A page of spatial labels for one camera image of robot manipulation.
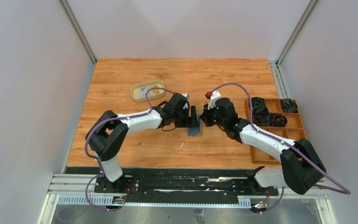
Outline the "blue card holder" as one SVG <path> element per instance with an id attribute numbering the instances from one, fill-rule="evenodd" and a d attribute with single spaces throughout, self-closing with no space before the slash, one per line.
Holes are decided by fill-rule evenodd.
<path id="1" fill-rule="evenodd" d="M 200 132 L 201 132 L 200 120 L 197 119 L 195 125 L 193 127 L 189 127 L 187 129 L 187 136 L 194 137 L 194 136 L 198 135 Z"/>

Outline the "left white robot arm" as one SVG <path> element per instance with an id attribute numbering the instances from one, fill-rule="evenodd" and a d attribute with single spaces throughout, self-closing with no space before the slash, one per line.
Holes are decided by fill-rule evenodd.
<path id="1" fill-rule="evenodd" d="M 163 129 L 174 125 L 174 128 L 199 129 L 200 120 L 196 106 L 190 105 L 187 94 L 174 93 L 164 101 L 143 112 L 116 114 L 105 111 L 85 137 L 85 151 L 94 152 L 106 180 L 106 187 L 113 193 L 124 188 L 123 171 L 118 161 L 118 152 L 125 138 L 133 133 L 148 129 Z"/>

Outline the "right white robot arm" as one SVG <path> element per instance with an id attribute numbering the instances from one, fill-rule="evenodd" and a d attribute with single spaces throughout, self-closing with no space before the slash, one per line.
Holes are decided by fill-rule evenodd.
<path id="1" fill-rule="evenodd" d="M 304 195 L 323 178 L 320 172 L 326 169 L 307 139 L 287 139 L 252 125 L 238 117 L 228 98 L 205 104 L 200 118 L 207 127 L 217 125 L 230 139 L 258 148 L 280 162 L 280 167 L 261 166 L 250 175 L 248 190 L 254 195 L 272 186 Z"/>

